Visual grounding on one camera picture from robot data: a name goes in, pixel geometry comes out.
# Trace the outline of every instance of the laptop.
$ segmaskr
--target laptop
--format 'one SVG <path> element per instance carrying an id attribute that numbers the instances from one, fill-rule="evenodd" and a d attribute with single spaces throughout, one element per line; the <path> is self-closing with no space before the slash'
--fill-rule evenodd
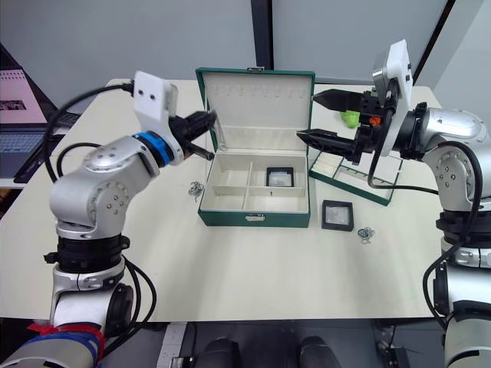
<path id="1" fill-rule="evenodd" d="M 41 146 L 47 124 L 24 71 L 0 71 L 0 178 L 15 177 Z"/>

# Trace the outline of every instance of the laptop keyboard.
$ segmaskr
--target laptop keyboard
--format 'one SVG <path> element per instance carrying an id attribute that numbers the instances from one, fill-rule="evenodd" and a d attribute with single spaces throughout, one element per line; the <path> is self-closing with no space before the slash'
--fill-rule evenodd
<path id="1" fill-rule="evenodd" d="M 42 134 L 2 134 L 0 153 L 29 153 L 41 142 Z"/>

